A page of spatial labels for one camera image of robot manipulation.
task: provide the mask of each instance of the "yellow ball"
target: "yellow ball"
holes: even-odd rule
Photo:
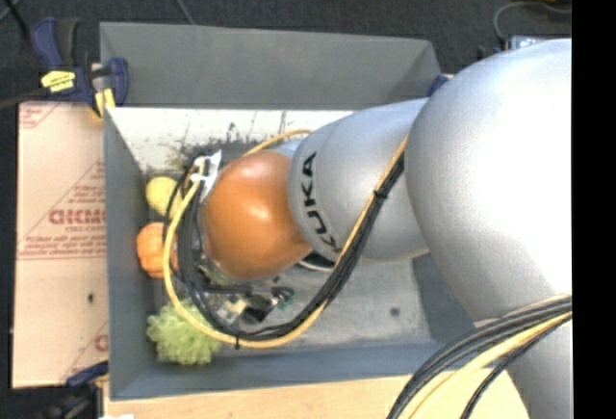
[[[164,216],[167,213],[169,199],[171,195],[173,195],[176,185],[177,182],[175,179],[168,176],[157,176],[150,179],[145,187],[145,199],[150,208]],[[175,217],[180,203],[180,196],[176,195],[169,211],[169,215],[172,219]]]

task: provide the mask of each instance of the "cardboard sheet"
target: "cardboard sheet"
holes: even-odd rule
[[[20,106],[13,387],[107,358],[102,131],[86,105]]]

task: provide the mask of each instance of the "blue clamp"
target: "blue clamp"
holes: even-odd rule
[[[47,99],[82,101],[102,115],[105,105],[121,105],[126,100],[128,64],[123,58],[114,57],[94,71],[77,66],[74,39],[78,24],[76,18],[56,20],[48,17],[32,28],[32,44],[49,71],[41,82]],[[109,85],[102,90],[96,89],[92,81],[97,77],[109,77]]]

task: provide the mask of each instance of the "gray box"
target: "gray box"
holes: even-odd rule
[[[159,40],[167,50],[179,49],[184,38],[191,40],[184,44],[192,51],[183,53],[187,58],[185,65],[182,59],[170,58],[169,65],[163,66],[165,50],[150,50],[150,38],[159,37],[161,30],[167,37]],[[422,257],[419,265],[418,260],[360,263],[339,298],[302,335],[304,338],[283,348],[236,351],[229,347],[217,354],[210,365],[185,367],[157,361],[154,345],[145,336],[145,320],[158,311],[162,287],[160,281],[149,279],[141,271],[135,255],[135,237],[148,220],[143,194],[148,174],[173,162],[161,159],[161,150],[178,150],[186,143],[208,140],[212,130],[199,129],[199,123],[214,121],[207,113],[233,116],[240,127],[247,123],[246,114],[268,116],[266,122],[277,126],[284,119],[298,121],[298,117],[309,115],[335,118],[343,109],[349,112],[374,105],[375,101],[391,101],[392,96],[398,99],[404,93],[400,90],[408,89],[408,84],[418,96],[424,96],[429,85],[417,82],[428,83],[428,74],[438,74],[431,45],[394,39],[388,49],[387,38],[378,38],[377,44],[373,44],[374,40],[366,39],[366,44],[376,52],[372,54],[373,61],[390,64],[387,53],[391,57],[398,55],[394,58],[398,62],[398,82],[393,82],[390,74],[387,85],[381,83],[377,93],[369,94],[370,82],[354,77],[354,85],[350,86],[346,80],[354,69],[368,63],[365,59],[369,54],[363,44],[357,43],[362,39],[356,36],[310,34],[304,40],[297,33],[133,24],[101,26],[103,59],[123,56],[129,62],[133,104],[111,110],[105,116],[112,400],[405,375],[417,369],[441,345],[440,338],[449,338],[469,327],[468,317],[451,297],[429,257]],[[312,45],[316,52],[303,57],[300,52],[285,51],[285,44]],[[278,47],[275,58],[270,52],[274,45]],[[323,56],[331,54],[328,51],[333,47],[344,47],[346,51],[337,65]],[[225,66],[224,71],[217,69],[217,62],[224,62],[220,63]],[[318,64],[324,70],[312,76],[293,71],[302,66],[314,71]],[[179,71],[179,79],[185,84],[173,93],[167,87],[169,69],[172,73]],[[199,71],[211,71],[213,81],[197,85],[194,78]],[[339,85],[336,74],[341,75]],[[250,94],[245,85],[248,80],[258,82]],[[318,93],[302,94],[306,87],[325,84],[330,86],[330,101],[323,100]],[[340,89],[346,89],[344,98],[339,96]],[[351,103],[348,108],[343,106],[345,101]],[[174,104],[173,108],[168,107],[170,104]],[[301,111],[313,107],[319,111]],[[278,113],[280,120],[268,113]],[[229,146],[225,132],[219,132],[223,136],[223,150]],[[244,146],[261,137],[258,130],[252,129],[251,133],[242,133],[247,137]],[[291,270],[289,276],[300,275]]]

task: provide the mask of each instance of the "yellow clamp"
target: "yellow clamp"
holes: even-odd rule
[[[98,115],[103,117],[105,108],[114,108],[116,106],[116,99],[114,98],[114,91],[112,89],[103,89],[100,92],[94,94],[94,101],[96,103],[96,110]]]

